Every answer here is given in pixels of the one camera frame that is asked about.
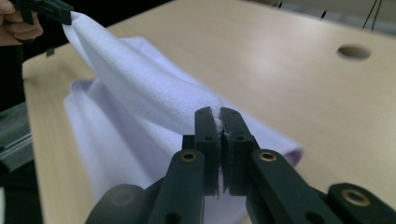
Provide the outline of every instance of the human hand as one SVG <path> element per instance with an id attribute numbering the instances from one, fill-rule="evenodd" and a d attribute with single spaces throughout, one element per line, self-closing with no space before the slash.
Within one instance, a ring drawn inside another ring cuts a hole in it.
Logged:
<path id="1" fill-rule="evenodd" d="M 20 45 L 19 40 L 35 39 L 43 34 L 37 14 L 32 12 L 34 24 L 22 20 L 21 12 L 8 0 L 0 0 L 0 46 Z"/>

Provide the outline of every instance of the dark background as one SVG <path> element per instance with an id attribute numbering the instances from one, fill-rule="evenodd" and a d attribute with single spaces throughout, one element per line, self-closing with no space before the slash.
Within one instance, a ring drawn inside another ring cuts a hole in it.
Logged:
<path id="1" fill-rule="evenodd" d="M 137 1 L 110 1 L 101 2 L 93 0 L 63 0 L 71 5 L 76 12 L 84 13 L 101 25 L 107 27 L 118 21 L 123 21 L 146 10 L 152 9 L 171 0 L 137 0 Z M 46 52 L 68 43 L 62 25 L 43 15 L 38 15 L 44 29 L 44 34 L 35 39 L 33 44 L 22 46 L 23 59 L 26 61 L 37 54 Z"/>

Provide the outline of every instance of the desk grommet hole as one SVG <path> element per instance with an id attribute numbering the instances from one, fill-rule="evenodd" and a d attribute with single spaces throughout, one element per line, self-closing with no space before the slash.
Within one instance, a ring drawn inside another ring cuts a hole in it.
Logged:
<path id="1" fill-rule="evenodd" d="M 372 52 L 366 47 L 355 44 L 345 44 L 338 48 L 337 53 L 353 60 L 365 60 L 372 55 Z"/>

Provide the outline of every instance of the desk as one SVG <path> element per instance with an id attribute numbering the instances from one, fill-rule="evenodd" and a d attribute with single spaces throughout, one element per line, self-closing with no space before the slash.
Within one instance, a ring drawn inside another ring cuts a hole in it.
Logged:
<path id="1" fill-rule="evenodd" d="M 254 3 L 179 0 L 108 28 L 142 35 L 182 69 L 299 142 L 298 172 L 327 192 L 367 188 L 396 208 L 396 39 Z M 349 60 L 348 43 L 372 52 Z M 71 46 L 23 67 L 46 223 L 83 223 L 94 201 L 64 111 L 74 79 L 94 73 Z"/>

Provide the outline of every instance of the white towel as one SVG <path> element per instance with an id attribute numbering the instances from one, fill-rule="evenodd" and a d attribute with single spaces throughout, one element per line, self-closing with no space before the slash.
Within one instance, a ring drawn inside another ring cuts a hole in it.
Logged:
<path id="1" fill-rule="evenodd" d="M 146 38 L 119 39 L 77 12 L 72 20 L 64 32 L 97 78 L 75 80 L 64 106 L 96 200 L 119 184 L 144 189 L 164 177 L 183 134 L 194 134 L 194 112 L 206 106 L 217 118 L 222 106 L 239 111 L 262 148 L 292 165 L 300 160 L 299 144 L 182 71 Z M 239 223 L 246 214 L 244 197 L 205 197 L 204 223 Z"/>

